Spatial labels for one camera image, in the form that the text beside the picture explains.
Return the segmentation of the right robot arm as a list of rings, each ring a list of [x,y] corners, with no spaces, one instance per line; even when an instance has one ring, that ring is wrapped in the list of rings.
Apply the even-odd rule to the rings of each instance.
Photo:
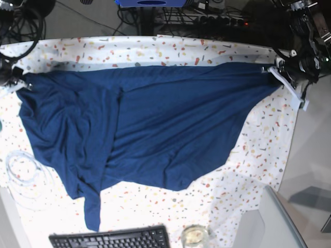
[[[43,37],[45,20],[28,1],[1,1],[1,43],[24,39],[32,44],[21,54],[1,53],[1,86],[17,85],[23,70],[13,64],[29,55]]]

